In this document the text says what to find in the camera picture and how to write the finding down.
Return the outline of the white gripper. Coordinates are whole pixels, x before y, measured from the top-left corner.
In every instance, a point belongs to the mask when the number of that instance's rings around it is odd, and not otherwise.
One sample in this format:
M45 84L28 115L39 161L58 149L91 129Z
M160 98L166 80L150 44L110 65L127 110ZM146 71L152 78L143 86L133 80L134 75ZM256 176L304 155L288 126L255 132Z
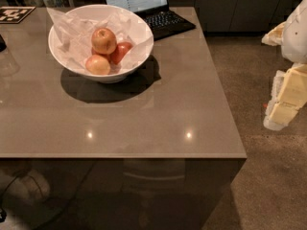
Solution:
M286 72L278 70L273 78L272 98L268 102L263 125L278 131L286 127L307 103L307 0L267 34L261 42L281 43L282 56L295 64Z

